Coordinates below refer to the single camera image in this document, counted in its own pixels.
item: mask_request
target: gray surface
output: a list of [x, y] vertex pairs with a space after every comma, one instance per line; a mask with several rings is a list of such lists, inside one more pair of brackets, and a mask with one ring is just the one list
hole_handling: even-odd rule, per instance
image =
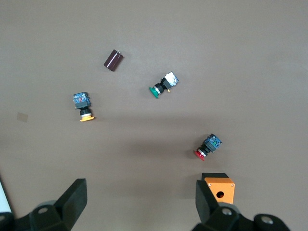
[[[18, 217], [87, 178], [73, 228], [190, 230], [224, 172], [248, 218], [306, 230], [307, 1], [0, 0], [0, 174]], [[125, 57], [113, 73], [103, 63]], [[179, 84], [148, 90], [173, 71]], [[87, 91], [96, 119], [79, 122]], [[192, 150], [215, 133], [202, 162]]]

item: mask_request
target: orange box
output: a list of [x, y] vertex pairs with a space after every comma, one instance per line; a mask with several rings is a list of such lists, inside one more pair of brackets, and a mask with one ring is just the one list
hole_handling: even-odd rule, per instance
[[217, 202], [233, 204], [235, 183], [230, 178], [206, 177], [204, 180]]

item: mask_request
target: capacitor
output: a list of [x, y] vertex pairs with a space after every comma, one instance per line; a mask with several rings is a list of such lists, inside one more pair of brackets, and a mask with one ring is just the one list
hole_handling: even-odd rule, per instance
[[119, 65], [120, 61], [123, 59], [123, 55], [120, 51], [113, 50], [104, 63], [104, 66], [111, 71], [115, 71], [116, 67]]

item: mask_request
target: black plastic part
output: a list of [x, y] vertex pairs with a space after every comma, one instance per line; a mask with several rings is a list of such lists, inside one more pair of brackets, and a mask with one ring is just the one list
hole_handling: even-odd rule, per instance
[[[228, 209], [231, 211], [231, 214], [225, 215], [223, 213], [223, 209]], [[211, 214], [211, 217], [206, 222], [205, 226], [212, 228], [213, 230], [236, 231], [238, 230], [239, 218], [240, 216], [233, 209], [227, 207], [219, 207], [213, 214]]]
[[83, 107], [80, 109], [80, 115], [85, 115], [91, 113], [91, 110], [88, 107]]
[[115, 71], [121, 60], [123, 59], [123, 55], [116, 50], [113, 50], [104, 63], [104, 66], [107, 67], [111, 71]]
[[205, 155], [210, 153], [210, 150], [204, 144], [202, 144], [198, 149], [200, 149]]
[[219, 207], [215, 197], [205, 181], [196, 183], [196, 208], [201, 220], [205, 224], [210, 215]]
[[[228, 178], [225, 173], [202, 173], [202, 180], [197, 180], [196, 208], [202, 224], [198, 224], [194, 231], [290, 231], [282, 220], [273, 215], [259, 214], [251, 221], [230, 207], [232, 215], [224, 215], [223, 207], [219, 206], [205, 181], [208, 177]], [[263, 216], [269, 217], [273, 223], [263, 222]]]
[[79, 218], [87, 204], [86, 179], [77, 179], [54, 203], [61, 219], [69, 230]]
[[155, 84], [155, 87], [157, 87], [157, 89], [159, 90], [160, 93], [164, 92], [164, 88], [162, 87], [162, 85], [160, 83]]
[[90, 107], [90, 106], [91, 106], [91, 103], [88, 103], [87, 101], [75, 104], [76, 109]]
[[166, 78], [162, 78], [161, 84], [163, 85], [164, 89], [170, 89], [172, 87], [170, 83], [166, 80]]
[[30, 213], [30, 223], [36, 231], [69, 231], [53, 205], [42, 205]]
[[[262, 221], [262, 217], [269, 217], [272, 219], [272, 224], [267, 224]], [[258, 214], [254, 218], [254, 223], [256, 226], [262, 231], [289, 231], [289, 228], [285, 225], [285, 223], [280, 220], [278, 217], [269, 214]]]
[[204, 172], [201, 175], [201, 180], [205, 180], [205, 178], [229, 178], [226, 173], [207, 173]]
[[14, 216], [12, 213], [0, 213], [0, 217], [4, 219], [0, 221], [0, 231], [10, 231], [13, 228]]
[[211, 151], [211, 152], [214, 152], [214, 151], [216, 151], [216, 148], [212, 145], [212, 144], [210, 144], [210, 143], [207, 143], [206, 145], [205, 144], [203, 144], [209, 151]]
[[42, 205], [14, 220], [12, 213], [0, 213], [0, 231], [69, 231], [87, 204], [86, 179], [77, 179], [54, 205]]

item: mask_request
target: screw hole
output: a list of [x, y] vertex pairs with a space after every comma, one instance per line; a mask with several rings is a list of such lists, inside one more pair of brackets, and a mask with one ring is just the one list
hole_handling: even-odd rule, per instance
[[227, 215], [227, 216], [231, 216], [231, 215], [232, 215], [231, 210], [229, 210], [228, 208], [223, 208], [223, 209], [222, 209], [222, 213], [223, 213], [224, 215]]
[[266, 224], [269, 224], [269, 225], [272, 225], [274, 222], [271, 218], [267, 217], [267, 216], [262, 216], [261, 217], [261, 220], [266, 223]]
[[219, 191], [217, 194], [216, 194], [216, 197], [217, 198], [222, 198], [225, 194], [222, 192], [222, 191]]
[[48, 208], [41, 208], [38, 213], [42, 214], [42, 213], [46, 213], [48, 211]]

